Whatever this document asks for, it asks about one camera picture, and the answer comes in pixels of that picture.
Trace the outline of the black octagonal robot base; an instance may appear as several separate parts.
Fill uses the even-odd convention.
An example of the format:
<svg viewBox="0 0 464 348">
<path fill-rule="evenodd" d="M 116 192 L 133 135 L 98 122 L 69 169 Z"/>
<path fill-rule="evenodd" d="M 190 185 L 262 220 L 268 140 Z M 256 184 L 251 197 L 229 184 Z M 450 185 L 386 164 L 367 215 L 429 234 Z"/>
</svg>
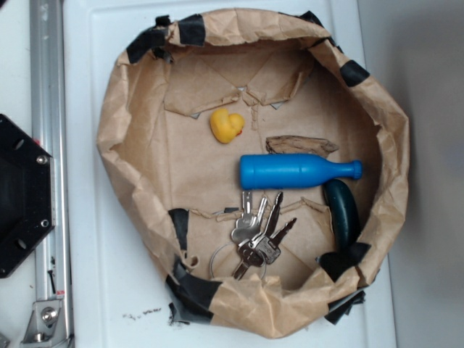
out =
<svg viewBox="0 0 464 348">
<path fill-rule="evenodd" d="M 7 278 L 54 227 L 52 157 L 1 115 L 1 277 Z"/>
</svg>

